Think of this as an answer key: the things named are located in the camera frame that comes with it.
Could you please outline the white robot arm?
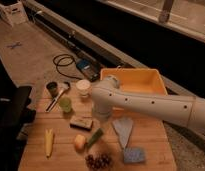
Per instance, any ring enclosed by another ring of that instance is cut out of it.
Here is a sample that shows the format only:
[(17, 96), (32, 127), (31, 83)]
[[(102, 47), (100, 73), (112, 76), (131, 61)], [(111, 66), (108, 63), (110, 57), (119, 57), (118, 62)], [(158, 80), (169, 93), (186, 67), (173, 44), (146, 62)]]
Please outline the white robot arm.
[(205, 99), (191, 96), (132, 93), (119, 89), (119, 80), (109, 75), (91, 91), (93, 115), (107, 120), (114, 107), (147, 114), (205, 135)]

